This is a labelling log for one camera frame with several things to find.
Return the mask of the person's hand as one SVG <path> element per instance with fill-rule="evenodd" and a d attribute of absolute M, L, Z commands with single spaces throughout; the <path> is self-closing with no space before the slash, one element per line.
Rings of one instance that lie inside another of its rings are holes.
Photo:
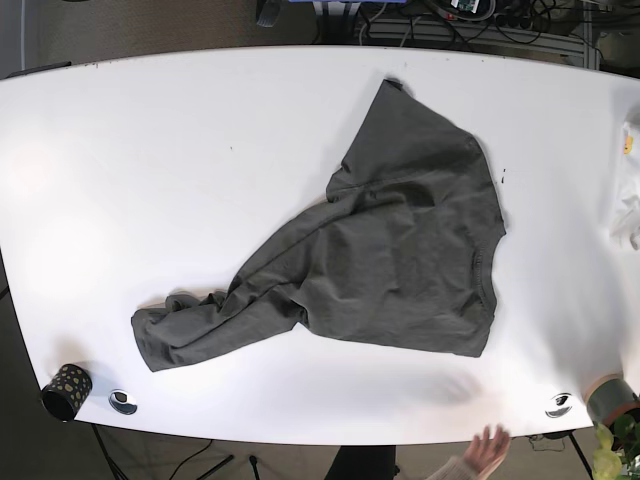
<path fill-rule="evenodd" d="M 475 435 L 463 454 L 465 464 L 477 479 L 487 479 L 504 461 L 509 451 L 509 432 L 498 424 L 494 432 L 485 426 L 481 435 Z"/>

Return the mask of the person's forearm beige sleeve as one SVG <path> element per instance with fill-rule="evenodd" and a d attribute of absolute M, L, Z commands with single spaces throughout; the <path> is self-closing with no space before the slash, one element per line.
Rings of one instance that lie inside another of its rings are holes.
<path fill-rule="evenodd" d="M 477 473 L 462 457 L 453 456 L 426 480 L 481 480 L 487 479 L 488 473 Z"/>

